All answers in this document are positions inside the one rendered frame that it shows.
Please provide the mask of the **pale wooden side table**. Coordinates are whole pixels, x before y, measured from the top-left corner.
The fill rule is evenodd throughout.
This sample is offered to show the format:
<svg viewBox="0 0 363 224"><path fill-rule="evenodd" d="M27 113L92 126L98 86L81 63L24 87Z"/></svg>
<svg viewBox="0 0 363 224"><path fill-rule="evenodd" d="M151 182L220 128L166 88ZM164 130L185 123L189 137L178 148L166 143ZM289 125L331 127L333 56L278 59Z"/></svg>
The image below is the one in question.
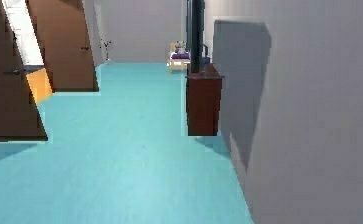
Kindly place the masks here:
<svg viewBox="0 0 363 224"><path fill-rule="evenodd" d="M172 42L170 44L170 50L169 50L169 54L168 54L168 59L167 59L167 66L169 68L169 70L171 72L173 71L182 71L182 70L186 70L188 64L190 63L190 59L189 60L173 60L170 59L170 56L172 55L173 52L176 53L186 53L189 52L186 49L186 44L184 41L176 41L176 42Z"/></svg>

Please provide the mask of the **blue vessel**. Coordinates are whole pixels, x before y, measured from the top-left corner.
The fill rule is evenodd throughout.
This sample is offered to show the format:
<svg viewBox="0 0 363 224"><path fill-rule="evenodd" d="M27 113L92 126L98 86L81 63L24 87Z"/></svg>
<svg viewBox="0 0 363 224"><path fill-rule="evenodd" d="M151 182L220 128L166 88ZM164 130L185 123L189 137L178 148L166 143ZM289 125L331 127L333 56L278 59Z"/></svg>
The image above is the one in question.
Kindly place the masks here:
<svg viewBox="0 0 363 224"><path fill-rule="evenodd" d="M211 58L209 57L209 47L206 44L202 45L203 47L203 56L201 59L203 68L206 68L210 64Z"/></svg>

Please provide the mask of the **black television set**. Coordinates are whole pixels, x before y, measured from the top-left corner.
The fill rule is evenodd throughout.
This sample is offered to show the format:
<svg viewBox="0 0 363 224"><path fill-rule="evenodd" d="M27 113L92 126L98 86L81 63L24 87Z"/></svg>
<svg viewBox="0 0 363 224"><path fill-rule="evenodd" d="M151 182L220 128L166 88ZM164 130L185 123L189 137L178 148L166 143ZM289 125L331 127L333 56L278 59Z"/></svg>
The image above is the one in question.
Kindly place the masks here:
<svg viewBox="0 0 363 224"><path fill-rule="evenodd" d="M190 53L190 73L198 73L203 42L203 0L187 0L187 48Z"/></svg>

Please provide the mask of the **brown room door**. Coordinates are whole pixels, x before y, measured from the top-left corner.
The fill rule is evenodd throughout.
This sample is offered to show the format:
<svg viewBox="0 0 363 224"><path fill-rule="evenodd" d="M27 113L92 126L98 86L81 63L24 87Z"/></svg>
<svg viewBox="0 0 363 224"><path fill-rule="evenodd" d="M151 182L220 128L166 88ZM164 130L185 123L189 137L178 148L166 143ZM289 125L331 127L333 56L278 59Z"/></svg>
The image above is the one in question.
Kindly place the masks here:
<svg viewBox="0 0 363 224"><path fill-rule="evenodd" d="M4 71L19 69L20 75ZM40 113L26 80L16 38L0 0L0 142L47 141Z"/></svg>
<svg viewBox="0 0 363 224"><path fill-rule="evenodd" d="M82 0L25 2L52 91L98 92Z"/></svg>

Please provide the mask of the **dark red chest of drawers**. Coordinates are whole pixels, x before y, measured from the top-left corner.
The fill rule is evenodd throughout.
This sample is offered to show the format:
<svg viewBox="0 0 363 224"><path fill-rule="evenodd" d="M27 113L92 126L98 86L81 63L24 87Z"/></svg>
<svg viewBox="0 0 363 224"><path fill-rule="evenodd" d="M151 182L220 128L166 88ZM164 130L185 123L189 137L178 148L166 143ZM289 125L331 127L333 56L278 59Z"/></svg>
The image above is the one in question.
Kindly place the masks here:
<svg viewBox="0 0 363 224"><path fill-rule="evenodd" d="M216 136L223 77L213 63L186 76L186 113L189 136Z"/></svg>

